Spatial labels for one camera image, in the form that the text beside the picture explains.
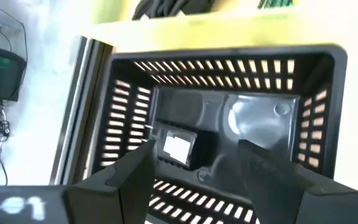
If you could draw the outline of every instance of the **label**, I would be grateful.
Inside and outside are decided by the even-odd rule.
[[[178,137],[168,136],[165,140],[163,150],[167,152],[170,157],[186,164],[187,155],[190,150],[190,142]]]
[[[20,214],[26,206],[32,207],[33,220],[45,219],[45,202],[40,197],[33,196],[28,199],[22,197],[9,197],[0,204],[0,210],[10,215]]]

